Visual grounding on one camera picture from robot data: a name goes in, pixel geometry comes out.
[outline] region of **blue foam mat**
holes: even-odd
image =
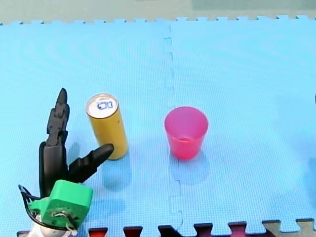
[[[119,99],[130,146],[86,182],[95,193],[79,236],[126,226],[158,236],[158,225],[193,236],[199,223],[229,235],[229,222],[262,233],[275,219],[295,231],[315,218],[316,21],[259,19],[1,26],[1,233],[30,228],[17,184],[39,193],[38,145],[62,86],[69,160],[97,147],[84,105],[101,91]],[[169,155],[162,126],[180,105],[211,124],[187,163]]]
[[[0,215],[2,236],[29,230],[31,222],[17,185],[38,196],[38,150],[47,139],[50,109],[61,87],[70,105],[68,160],[97,148],[85,103],[107,92],[116,96],[128,136],[129,153],[107,161],[86,184],[94,189],[84,229],[108,227],[107,236],[124,236],[123,227],[143,226],[158,236],[157,225],[180,226],[173,206],[177,182],[169,175],[162,119],[166,41],[164,22],[151,24],[5,25],[0,28],[1,146]]]
[[[181,183],[184,236],[212,223],[316,218],[316,21],[195,21],[171,24],[173,106],[208,116],[201,154],[172,171]]]

